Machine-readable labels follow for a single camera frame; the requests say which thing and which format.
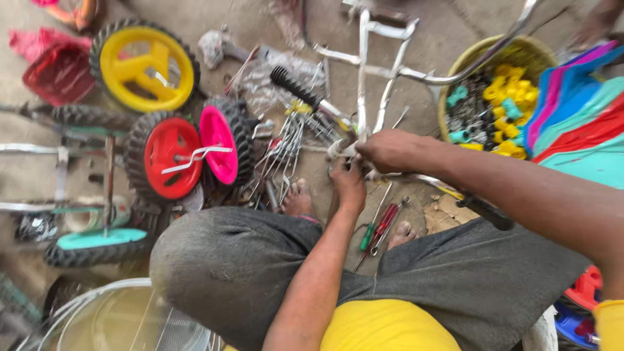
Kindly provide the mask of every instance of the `concrete floor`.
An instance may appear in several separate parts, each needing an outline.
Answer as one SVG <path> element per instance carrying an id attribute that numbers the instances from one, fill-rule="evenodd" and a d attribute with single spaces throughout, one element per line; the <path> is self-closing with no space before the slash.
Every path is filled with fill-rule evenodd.
<path id="1" fill-rule="evenodd" d="M 197 41 L 209 29 L 219 29 L 227 23 L 237 43 L 246 48 L 267 44 L 286 51 L 288 48 L 278 27 L 266 9 L 267 0 L 114 0 L 106 3 L 103 23 L 110 23 L 127 16 L 142 17 L 159 22 L 177 33 L 197 52 Z M 541 0 L 527 33 L 549 45 L 554 51 L 564 46 L 581 18 L 597 0 Z M 406 65 L 422 72 L 433 69 L 444 74 L 453 61 L 477 41 L 496 34 L 502 34 L 519 15 L 521 0 L 394 0 L 391 6 L 421 18 L 411 48 L 406 56 Z M 349 24 L 339 14 L 339 0 L 311 1 L 309 26 L 312 38 L 326 42 L 329 48 L 357 53 L 358 25 Z M 51 26 L 66 30 L 51 19 L 42 9 L 25 0 L 5 0 L 4 11 L 0 13 L 0 32 L 9 28 L 35 30 L 39 26 Z M 399 43 L 372 35 L 369 58 L 371 63 L 390 67 Z M 316 60 L 309 52 L 300 56 Z M 37 101 L 21 82 L 21 76 L 28 63 L 13 53 L 8 46 L 7 36 L 0 36 L 0 102 L 22 103 Z M 240 67 L 239 62 L 227 61 L 217 71 L 208 71 L 202 65 L 202 88 L 209 93 L 223 90 L 225 74 L 233 75 Z M 331 65 L 332 101 L 347 113 L 356 110 L 356 70 L 343 64 Z M 384 89 L 384 79 L 370 79 L 368 82 L 368 114 L 371 121 L 376 115 L 378 101 Z M 407 79 L 398 80 L 387 113 L 386 125 L 392 125 L 404 106 L 411 109 L 401 124 L 401 129 L 424 136 L 438 136 L 437 119 L 433 103 L 426 88 Z M 0 142 L 32 142 L 41 145 L 58 145 L 59 137 L 46 129 L 25 121 L 18 116 L 3 114 L 0 119 Z M 53 157 L 8 157 L 0 162 L 0 199 L 41 199 L 54 194 Z M 331 186 L 326 176 L 327 166 L 323 155 L 304 152 L 297 176 L 305 177 L 312 187 L 315 210 L 318 217 L 326 220 Z M 88 184 L 85 175 L 89 173 L 85 162 L 70 175 L 68 195 L 96 195 L 100 190 Z M 123 172 L 115 183 L 117 192 L 126 193 L 127 183 Z M 384 186 L 369 185 L 368 207 L 362 213 L 360 222 L 369 221 L 384 194 Z M 430 187 L 420 184 L 399 185 L 392 193 L 393 202 L 408 195 L 412 201 L 399 220 L 409 219 L 419 234 L 426 233 L 422 208 L 430 203 Z M 42 292 L 58 274 L 41 262 L 38 252 L 15 250 L 12 244 L 13 227 L 7 215 L 0 216 L 0 262 L 2 269 L 9 272 L 16 285 L 33 301 L 41 302 Z M 359 257 L 359 240 L 363 230 L 354 236 L 346 262 L 352 268 Z M 360 272 L 373 274 L 377 260 L 365 261 Z"/>

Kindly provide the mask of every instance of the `blue plastic part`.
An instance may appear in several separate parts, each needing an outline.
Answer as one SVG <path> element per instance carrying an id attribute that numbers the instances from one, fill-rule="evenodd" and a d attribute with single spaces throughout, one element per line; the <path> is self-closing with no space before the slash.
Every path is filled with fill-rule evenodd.
<path id="1" fill-rule="evenodd" d="M 104 237 L 103 230 L 93 230 L 91 232 L 63 235 L 56 242 L 56 245 L 63 250 L 89 249 L 93 247 L 126 244 L 131 241 L 142 240 L 146 236 L 146 232 L 138 229 L 109 229 L 107 237 Z"/>
<path id="2" fill-rule="evenodd" d="M 583 105 L 572 117 L 544 129 L 533 145 L 533 153 L 535 155 L 541 154 L 563 133 L 592 122 L 622 92 L 624 92 L 624 77 L 610 79 L 602 84 L 602 87 L 594 94 L 592 99 Z"/>
<path id="3" fill-rule="evenodd" d="M 507 117 L 513 119 L 514 121 L 523 116 L 522 111 L 515 105 L 515 102 L 511 99 L 511 97 L 506 98 L 500 104 L 504 109 Z"/>
<path id="4" fill-rule="evenodd" d="M 457 104 L 461 99 L 465 99 L 468 96 L 468 89 L 465 86 L 459 86 L 455 88 L 451 96 L 446 99 L 446 107 L 451 108 Z"/>
<path id="5" fill-rule="evenodd" d="M 587 317 L 576 314 L 559 301 L 555 302 L 554 306 L 557 310 L 557 316 L 555 318 L 555 328 L 557 329 L 557 333 L 569 342 L 585 347 L 589 350 L 598 350 L 598 345 L 588 343 L 585 340 L 585 335 L 578 335 L 575 331 Z"/>
<path id="6" fill-rule="evenodd" d="M 568 62 L 566 62 L 565 64 L 562 64 L 561 66 L 567 66 L 569 64 L 573 64 L 574 62 L 577 62 L 579 60 L 581 60 L 583 57 L 591 54 L 593 51 L 597 50 L 600 46 L 594 47 L 590 50 L 585 51 L 584 53 L 582 53 L 581 55 L 578 55 L 577 57 L 569 60 Z M 537 105 L 535 107 L 535 111 L 533 112 L 533 116 L 531 116 L 531 118 L 529 119 L 529 121 L 525 124 L 525 126 L 527 127 L 527 130 L 529 128 L 529 126 L 531 124 L 533 124 L 533 122 L 537 119 L 537 117 L 539 115 L 542 114 L 542 110 L 544 109 L 544 105 L 546 105 L 546 97 L 548 96 L 548 86 L 550 85 L 550 76 L 552 75 L 552 72 L 558 67 L 555 68 L 549 68 L 546 71 L 544 71 L 541 75 L 540 75 L 540 84 L 539 84 L 539 89 L 540 89 L 540 94 L 537 98 Z M 529 155 L 532 154 L 532 150 L 529 147 L 529 138 L 525 138 L 524 139 L 524 149 L 527 151 L 527 153 Z"/>
<path id="7" fill-rule="evenodd" d="M 540 134 L 546 128 L 577 113 L 602 87 L 602 83 L 592 77 L 591 73 L 622 54 L 624 54 L 624 47 L 620 46 L 593 61 L 572 66 L 565 71 L 559 95 L 559 106 L 540 126 Z"/>
<path id="8" fill-rule="evenodd" d="M 454 144 L 463 144 L 472 140 L 472 138 L 470 137 L 470 132 L 465 130 L 450 133 L 449 137 Z"/>
<path id="9" fill-rule="evenodd" d="M 540 165 L 624 190 L 624 133 L 589 149 L 556 153 Z"/>
<path id="10" fill-rule="evenodd" d="M 514 144 L 515 144 L 516 146 L 522 147 L 522 143 L 524 143 L 524 136 L 517 136 L 517 137 L 515 137 L 515 138 L 511 138 L 511 139 L 509 139 L 509 140 L 511 140 L 512 142 L 514 142 Z"/>

